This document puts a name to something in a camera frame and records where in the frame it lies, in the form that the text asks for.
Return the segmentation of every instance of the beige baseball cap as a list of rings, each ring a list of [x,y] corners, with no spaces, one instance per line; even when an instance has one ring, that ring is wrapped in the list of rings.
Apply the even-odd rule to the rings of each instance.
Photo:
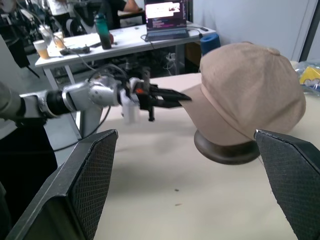
[[[200,63],[202,83],[181,104],[201,134],[220,146],[254,140],[256,129],[289,132],[306,99],[298,75],[277,49],[249,42],[222,46]]]

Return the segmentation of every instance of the cap button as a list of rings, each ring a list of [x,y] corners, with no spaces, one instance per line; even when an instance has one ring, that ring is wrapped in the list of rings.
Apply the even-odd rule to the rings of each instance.
[[[273,48],[273,47],[268,47],[267,50],[272,55],[275,55],[275,56],[280,56],[281,55],[280,51],[278,49]]]

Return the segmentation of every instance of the laptop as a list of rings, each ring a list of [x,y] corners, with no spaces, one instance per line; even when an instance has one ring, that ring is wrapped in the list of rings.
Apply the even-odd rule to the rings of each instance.
[[[146,1],[145,16],[147,35],[145,41],[160,41],[188,38],[187,10],[185,0],[170,0],[156,3]]]

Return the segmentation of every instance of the monitor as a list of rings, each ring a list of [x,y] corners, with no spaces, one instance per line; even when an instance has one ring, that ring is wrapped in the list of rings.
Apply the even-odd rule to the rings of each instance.
[[[185,0],[147,1],[145,16],[148,31],[187,27]]]
[[[80,141],[42,185],[6,240],[93,240],[108,194],[118,133]]]

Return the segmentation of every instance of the blue cylinder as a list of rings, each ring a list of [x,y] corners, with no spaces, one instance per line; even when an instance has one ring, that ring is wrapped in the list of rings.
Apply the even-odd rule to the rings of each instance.
[[[201,42],[201,51],[202,56],[211,52],[214,49],[221,47],[220,38],[217,33],[210,34],[208,36],[204,36],[200,39]]]

